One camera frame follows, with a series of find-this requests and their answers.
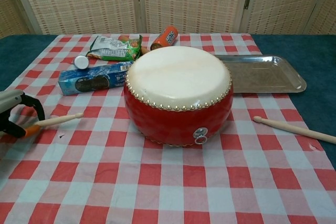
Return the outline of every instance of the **drum head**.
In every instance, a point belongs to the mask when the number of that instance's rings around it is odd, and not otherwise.
[[[201,49],[163,47],[140,57],[128,71],[132,94],[160,109],[185,111],[221,100],[231,76],[217,57]]]

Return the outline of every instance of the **chips can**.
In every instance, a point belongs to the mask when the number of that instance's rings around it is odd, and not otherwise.
[[[167,26],[153,42],[151,50],[171,46],[175,42],[178,34],[179,32],[174,26]]]

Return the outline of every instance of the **red and white checkered tablecloth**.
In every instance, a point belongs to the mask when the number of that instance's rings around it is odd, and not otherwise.
[[[145,46],[157,37],[143,36]],[[224,131],[203,146],[154,144],[130,122],[122,88],[62,95],[60,71],[95,37],[58,36],[9,87],[38,98],[47,117],[85,117],[0,138],[0,223],[336,223],[336,172],[319,142],[251,120],[306,127],[286,94],[235,94]],[[176,45],[260,54],[249,34],[180,35]],[[11,120],[35,116],[17,106]]]

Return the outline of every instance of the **door hinge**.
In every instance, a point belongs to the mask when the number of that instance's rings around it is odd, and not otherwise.
[[[249,4],[250,4],[250,0],[245,0],[244,9],[248,9]]]

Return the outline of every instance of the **white bottle cap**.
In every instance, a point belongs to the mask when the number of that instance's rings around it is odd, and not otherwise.
[[[86,69],[89,66],[89,59],[84,55],[77,56],[73,62],[79,69]]]

